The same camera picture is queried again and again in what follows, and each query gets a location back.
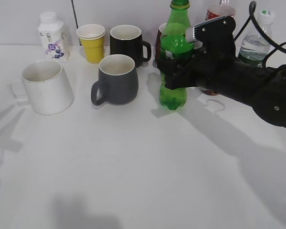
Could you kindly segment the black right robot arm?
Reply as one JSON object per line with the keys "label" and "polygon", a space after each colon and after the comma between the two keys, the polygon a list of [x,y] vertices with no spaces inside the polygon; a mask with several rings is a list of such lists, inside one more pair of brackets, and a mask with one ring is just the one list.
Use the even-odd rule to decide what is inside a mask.
{"label": "black right robot arm", "polygon": [[230,16],[190,27],[186,40],[198,40],[203,45],[185,60],[158,60],[158,69],[166,76],[165,86],[171,90],[205,88],[252,107],[269,124],[286,127],[286,65],[262,68],[239,61],[235,27]]}

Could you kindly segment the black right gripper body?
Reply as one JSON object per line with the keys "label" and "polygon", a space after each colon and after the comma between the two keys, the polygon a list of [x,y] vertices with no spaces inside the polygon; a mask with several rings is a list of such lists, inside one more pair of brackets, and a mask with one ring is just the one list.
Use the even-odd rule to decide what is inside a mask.
{"label": "black right gripper body", "polygon": [[233,32],[236,22],[232,16],[206,20],[200,26],[198,41],[203,45],[187,60],[158,60],[157,68],[166,74],[169,89],[207,87],[220,70],[236,61]]}

